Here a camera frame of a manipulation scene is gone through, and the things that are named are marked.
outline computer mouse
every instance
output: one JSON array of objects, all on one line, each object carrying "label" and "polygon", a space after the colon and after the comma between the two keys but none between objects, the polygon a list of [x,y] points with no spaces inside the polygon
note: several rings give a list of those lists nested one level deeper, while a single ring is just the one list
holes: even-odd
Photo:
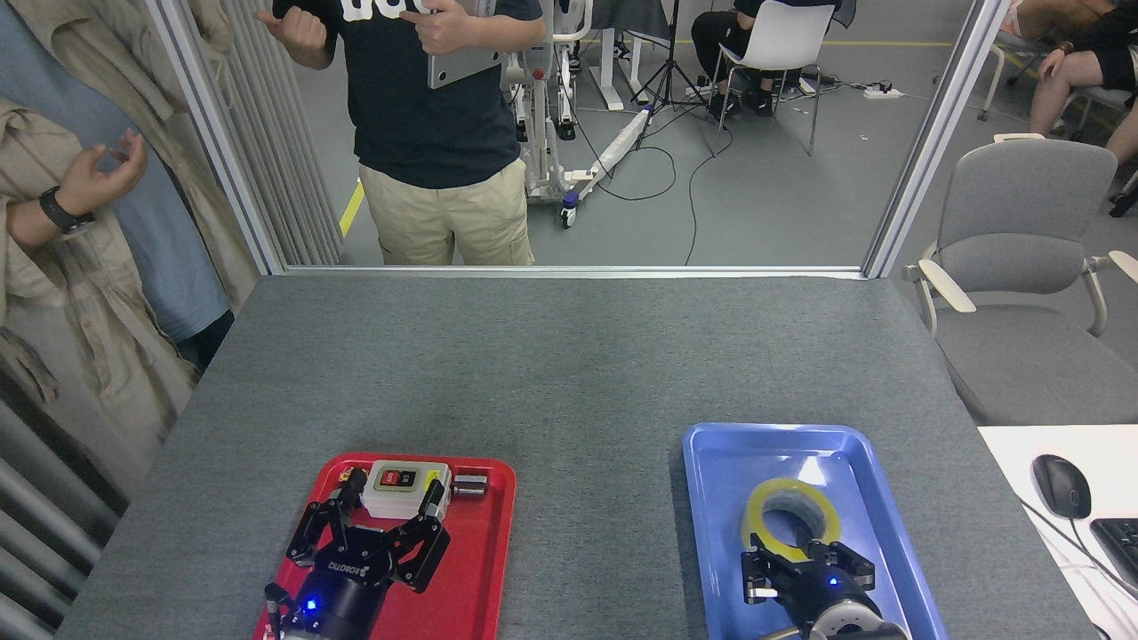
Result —
[{"label": "computer mouse", "polygon": [[1050,453],[1031,462],[1036,487],[1044,503],[1061,518],[1086,518],[1090,515],[1090,485],[1087,476],[1065,458]]}]

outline person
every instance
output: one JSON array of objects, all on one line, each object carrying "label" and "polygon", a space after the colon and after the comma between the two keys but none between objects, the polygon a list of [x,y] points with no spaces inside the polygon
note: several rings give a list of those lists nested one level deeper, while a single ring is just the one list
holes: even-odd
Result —
[{"label": "person", "polygon": [[127,0],[0,0],[0,372],[127,499],[257,278],[149,30]]},{"label": "person", "polygon": [[[1138,0],[1124,0],[1082,33],[1059,42],[1039,67],[1029,131],[1042,136],[1050,133],[1073,88],[1103,87],[1133,93],[1138,69],[1136,30]],[[1138,116],[1133,110],[1115,128],[1106,148],[1120,165],[1138,153]]]},{"label": "person", "polygon": [[1067,40],[1114,9],[1110,0],[1012,0],[1000,31],[1024,40]]},{"label": "person", "polygon": [[[793,7],[817,7],[833,5],[836,10],[841,7],[841,0],[780,0],[784,5]],[[704,11],[695,17],[692,23],[692,43],[695,46],[695,55],[700,60],[700,66],[716,91],[711,95],[708,110],[717,120],[723,113],[724,101],[727,102],[727,114],[739,106],[739,100],[727,91],[727,65],[719,61],[719,46],[731,49],[735,55],[747,54],[747,46],[751,40],[751,27],[754,26],[754,18],[759,14],[759,6],[764,0],[735,0],[735,6],[731,11]],[[718,63],[719,74],[716,75]],[[774,114],[770,101],[770,92],[774,90],[775,75],[770,73],[761,74],[759,87],[753,92],[743,95],[744,102],[748,104],[760,116]]]},{"label": "person", "polygon": [[430,13],[387,17],[403,5],[274,0],[256,18],[314,69],[331,64],[343,38],[360,180],[385,264],[451,264],[455,245],[467,264],[533,264],[525,164],[501,71],[430,89],[427,68],[428,55],[529,48],[545,34],[542,9],[498,0],[496,15],[478,17],[456,0],[421,0]]}]

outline bare leg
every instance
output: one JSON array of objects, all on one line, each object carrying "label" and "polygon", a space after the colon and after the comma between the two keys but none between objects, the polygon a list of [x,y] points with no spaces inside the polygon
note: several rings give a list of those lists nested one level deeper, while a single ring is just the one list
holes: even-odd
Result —
[{"label": "bare leg", "polygon": [[1026,40],[1038,40],[1057,31],[1061,36],[1078,33],[1095,24],[1105,9],[1114,8],[1108,0],[1023,0],[1017,9],[1020,33]]},{"label": "bare leg", "polygon": [[1119,164],[1125,164],[1138,153],[1138,114],[1130,112],[1122,120],[1111,139],[1106,141],[1106,150],[1119,158]]},{"label": "bare leg", "polygon": [[1098,57],[1090,51],[1071,54],[1063,60],[1057,75],[1039,79],[1036,96],[1031,99],[1029,131],[1047,136],[1052,125],[1062,115],[1071,89],[1075,87],[1098,87],[1103,83],[1103,69]]}]

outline plastic tray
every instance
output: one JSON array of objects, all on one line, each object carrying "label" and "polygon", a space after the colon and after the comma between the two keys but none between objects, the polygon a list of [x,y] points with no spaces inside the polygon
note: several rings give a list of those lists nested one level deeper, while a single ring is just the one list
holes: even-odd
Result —
[{"label": "plastic tray", "polygon": [[[430,585],[422,593],[415,593],[403,583],[393,584],[369,639],[492,640],[497,634],[502,606],[502,580],[505,576],[517,486],[513,469],[500,460],[483,458],[345,453],[324,465],[308,500],[297,504],[297,517],[308,502],[327,500],[328,493],[339,485],[343,471],[349,467],[369,470],[376,460],[445,462],[456,475],[486,475],[488,486],[483,497],[455,497],[451,500],[443,520],[443,526],[451,534],[451,544]],[[402,524],[402,520],[372,518],[362,508],[356,509],[352,522],[385,530]],[[291,528],[280,532],[282,549],[292,532]],[[329,540],[331,534],[325,531],[319,544],[322,547]],[[275,580],[295,596],[308,571],[282,560]],[[253,640],[271,639],[267,629],[269,618],[262,609]]]},{"label": "plastic tray", "polygon": [[881,466],[860,433],[842,426],[701,424],[684,435],[684,465],[711,640],[754,640],[791,625],[774,600],[743,601],[740,571],[747,501],[775,477],[814,485],[834,504],[840,540],[877,567],[876,589],[868,594],[884,620],[914,639],[948,638]]}]

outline red tray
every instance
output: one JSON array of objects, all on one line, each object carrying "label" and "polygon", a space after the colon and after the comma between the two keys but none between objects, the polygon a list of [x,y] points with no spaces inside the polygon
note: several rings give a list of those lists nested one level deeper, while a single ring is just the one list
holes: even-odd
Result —
[{"label": "red tray", "polygon": [[[456,495],[451,499],[443,519],[443,526],[451,534],[451,544],[430,585],[422,593],[415,593],[406,584],[393,584],[369,640],[398,638],[407,632],[422,638],[492,640],[497,634],[498,609],[502,607],[502,581],[505,577],[517,487],[513,469],[505,462],[485,458],[344,453],[321,469],[305,506],[327,500],[328,493],[339,485],[340,474],[348,468],[361,467],[368,471],[376,460],[444,462],[454,475],[485,475],[488,483],[483,497]],[[352,522],[389,530],[403,520],[372,518],[365,509],[360,508]],[[291,530],[281,532],[282,540],[287,541],[291,535]],[[331,534],[324,531],[319,547],[323,547],[329,540]],[[282,560],[277,583],[296,596],[310,571]],[[254,629],[253,640],[274,640],[269,631],[267,614],[263,609]]]}]

